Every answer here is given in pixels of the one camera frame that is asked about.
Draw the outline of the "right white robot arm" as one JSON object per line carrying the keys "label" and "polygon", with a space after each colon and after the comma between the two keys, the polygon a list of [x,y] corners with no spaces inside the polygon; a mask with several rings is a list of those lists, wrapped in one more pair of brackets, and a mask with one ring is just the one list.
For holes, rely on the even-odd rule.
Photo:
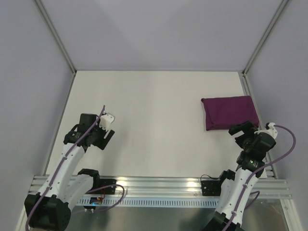
{"label": "right white robot arm", "polygon": [[218,205],[212,218],[203,228],[204,231],[241,231],[243,214],[254,185],[265,168],[264,158],[276,145],[278,132],[275,123],[267,123],[259,130],[252,122],[233,125],[230,135],[243,134],[235,138],[242,149],[237,158],[235,171],[224,171],[217,182],[220,193]]}

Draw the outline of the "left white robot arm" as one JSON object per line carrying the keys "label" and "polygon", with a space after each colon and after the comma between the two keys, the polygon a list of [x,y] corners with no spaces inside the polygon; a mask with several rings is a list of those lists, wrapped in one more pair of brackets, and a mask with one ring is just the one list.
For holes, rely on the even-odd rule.
{"label": "left white robot arm", "polygon": [[27,215],[25,230],[36,228],[64,231],[78,200],[101,187],[99,172],[82,169],[73,183],[70,179],[80,160],[91,146],[104,150],[114,135],[110,125],[115,117],[105,111],[99,115],[81,114],[79,123],[65,135],[59,161],[36,194],[28,194],[24,205]]}

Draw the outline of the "purple cloth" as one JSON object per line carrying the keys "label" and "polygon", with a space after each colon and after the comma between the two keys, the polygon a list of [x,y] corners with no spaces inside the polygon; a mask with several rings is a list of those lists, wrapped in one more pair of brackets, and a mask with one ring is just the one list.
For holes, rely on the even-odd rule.
{"label": "purple cloth", "polygon": [[210,130],[229,130],[232,125],[250,121],[259,127],[259,118],[250,96],[202,98],[205,110],[205,128]]}

